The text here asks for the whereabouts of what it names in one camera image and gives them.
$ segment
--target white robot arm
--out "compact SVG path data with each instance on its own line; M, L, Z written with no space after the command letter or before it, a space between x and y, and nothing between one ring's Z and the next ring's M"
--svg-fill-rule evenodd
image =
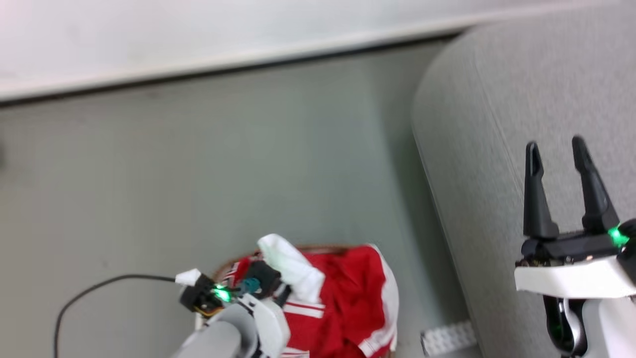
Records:
M207 320L173 358L281 356L290 337L282 306L291 288L280 281L278 271L255 261L236 289L218 285L197 269L177 275L175 281L185 286L181 304Z
M523 259L517 290L542 294L548 334L562 357L636 357L636 220L619 225L582 138L572 139L581 174L583 230L552 222L536 143L526 147Z
M191 334L173 358L278 358L289 333L277 303L246 294Z

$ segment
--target white stripe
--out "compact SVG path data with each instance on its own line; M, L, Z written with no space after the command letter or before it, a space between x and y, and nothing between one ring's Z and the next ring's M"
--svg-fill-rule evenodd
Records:
M395 352L397 347L398 347L398 334L396 333L393 336L393 339L391 340L391 347L389 347L389 349L391 350L391 352Z
M285 347L285 349L282 350L283 354L304 354L304 353L309 353L309 351L306 350L300 350L297 348L292 348L292 347Z
M230 270L226 273L226 275L230 275L232 273L235 273L238 269L239 269L239 263L238 262L234 262L232 264L232 266L230 266Z
M315 317L317 319L321 319L322 318L322 311L315 310L313 308L291 306L289 304L286 304L286 305L283 306L282 310L283 310L283 312L293 313L295 315L303 315L303 316L308 316L308 317Z
M358 345L358 348L366 357L371 357L382 347L386 347L394 339L398 332L399 294L398 283L391 268L382 257L380 250L375 245L370 245L380 256L382 271L384 271L384 284L382 285L382 311L384 312L384 327L373 331L369 338Z
M311 307L311 308L315 308L316 310L324 310L324 307L325 307L324 304L308 303L308 302L299 301L297 299L287 299L287 303L298 304L300 306Z
M309 358L309 352L283 353L281 358Z

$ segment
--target gray couch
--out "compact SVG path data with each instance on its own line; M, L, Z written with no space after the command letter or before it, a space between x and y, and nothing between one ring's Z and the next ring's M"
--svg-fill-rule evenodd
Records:
M561 231L581 227L581 134L622 219L636 217L636 10L482 27L431 65L413 130L485 358L549 358L541 297L515 291L525 145L536 140Z

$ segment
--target floor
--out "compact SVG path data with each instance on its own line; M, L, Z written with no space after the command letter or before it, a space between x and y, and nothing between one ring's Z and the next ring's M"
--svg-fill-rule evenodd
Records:
M50 355L57 310L96 281L213 270L279 233L377 244L400 288L397 356L422 357L420 331L467 318L409 121L442 47L0 110L3 353ZM86 297L61 356L170 357L192 325L178 291L123 282Z

